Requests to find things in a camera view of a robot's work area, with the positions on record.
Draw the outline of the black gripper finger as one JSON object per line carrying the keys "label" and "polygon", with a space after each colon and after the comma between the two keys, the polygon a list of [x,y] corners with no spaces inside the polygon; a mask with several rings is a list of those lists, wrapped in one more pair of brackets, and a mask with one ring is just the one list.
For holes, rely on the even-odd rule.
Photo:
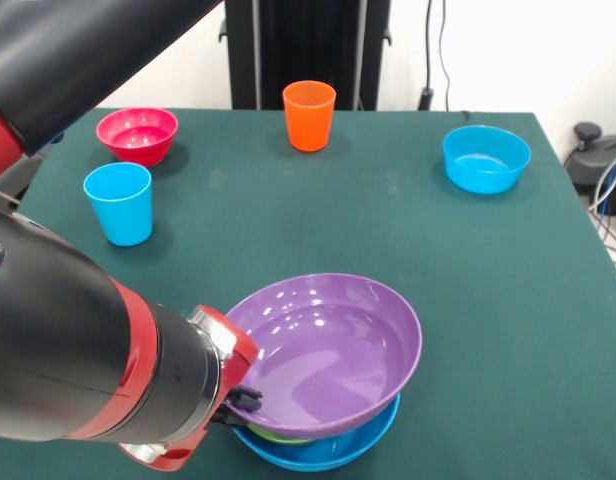
{"label": "black gripper finger", "polygon": [[234,410],[252,413],[262,406],[263,394],[255,389],[238,385],[231,389],[231,407]]}
{"label": "black gripper finger", "polygon": [[248,421],[240,414],[234,412],[227,404],[221,403],[214,411],[211,421],[226,426],[246,426]]}

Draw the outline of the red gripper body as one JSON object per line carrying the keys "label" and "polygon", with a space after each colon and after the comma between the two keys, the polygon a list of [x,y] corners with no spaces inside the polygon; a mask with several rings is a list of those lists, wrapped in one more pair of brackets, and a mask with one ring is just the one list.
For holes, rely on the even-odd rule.
{"label": "red gripper body", "polygon": [[199,305],[182,319],[157,309],[158,360],[119,447],[138,463],[174,472],[204,439],[258,355],[253,339],[219,311]]}

